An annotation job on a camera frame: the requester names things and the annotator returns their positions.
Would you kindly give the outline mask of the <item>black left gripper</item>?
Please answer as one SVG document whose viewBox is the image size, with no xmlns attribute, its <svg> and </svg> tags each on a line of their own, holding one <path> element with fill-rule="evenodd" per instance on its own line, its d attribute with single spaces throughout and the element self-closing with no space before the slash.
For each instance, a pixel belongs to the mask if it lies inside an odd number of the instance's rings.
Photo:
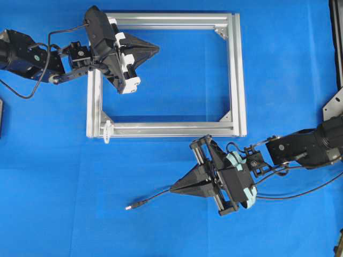
<svg viewBox="0 0 343 257">
<path fill-rule="evenodd" d="M 119 94 L 135 93 L 141 83 L 135 69 L 157 54 L 160 48 L 131 34 L 120 32 L 115 18 L 109 18 L 108 21 L 115 33 L 114 46 L 121 72 L 117 91 Z"/>
</svg>

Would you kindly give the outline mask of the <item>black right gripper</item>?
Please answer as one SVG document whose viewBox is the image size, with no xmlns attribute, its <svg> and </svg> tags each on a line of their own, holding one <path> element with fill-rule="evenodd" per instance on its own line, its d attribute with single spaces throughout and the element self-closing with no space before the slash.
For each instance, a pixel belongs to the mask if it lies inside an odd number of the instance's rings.
<svg viewBox="0 0 343 257">
<path fill-rule="evenodd" d="M 221 216 L 238 211 L 239 206 L 233 200 L 220 172 L 231 165 L 226 158 L 227 154 L 210 135 L 194 140 L 190 148 L 198 164 L 172 185 L 170 192 L 203 198 L 213 197 Z"/>
</svg>

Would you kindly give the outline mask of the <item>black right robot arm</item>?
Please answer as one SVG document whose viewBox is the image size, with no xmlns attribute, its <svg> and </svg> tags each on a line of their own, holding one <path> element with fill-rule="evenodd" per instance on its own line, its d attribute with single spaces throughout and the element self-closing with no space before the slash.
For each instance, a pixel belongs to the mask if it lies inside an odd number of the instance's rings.
<svg viewBox="0 0 343 257">
<path fill-rule="evenodd" d="M 264 141 L 273 166 L 267 164 L 255 146 L 223 151 L 211 135 L 190 144 L 197 164 L 169 189 L 172 193 L 213 197 L 223 216 L 251 208 L 257 198 L 253 178 L 276 172 L 284 176 L 288 163 L 295 161 L 306 169 L 316 169 L 342 158 L 342 115 L 332 117 L 316 128 L 300 130 Z"/>
</svg>

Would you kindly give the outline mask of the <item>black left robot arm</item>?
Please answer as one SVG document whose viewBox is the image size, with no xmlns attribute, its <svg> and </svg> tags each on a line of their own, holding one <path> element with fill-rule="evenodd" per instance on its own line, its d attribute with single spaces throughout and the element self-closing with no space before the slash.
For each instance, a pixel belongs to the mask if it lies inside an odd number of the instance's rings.
<svg viewBox="0 0 343 257">
<path fill-rule="evenodd" d="M 61 48 L 35 42 L 29 35 L 6 29 L 1 32 L 1 70 L 25 79 L 61 84 L 99 70 L 120 94 L 134 93 L 140 84 L 136 68 L 160 48 L 123 33 L 114 18 L 109 23 L 115 33 L 114 50 L 97 55 L 79 41 Z"/>
</svg>

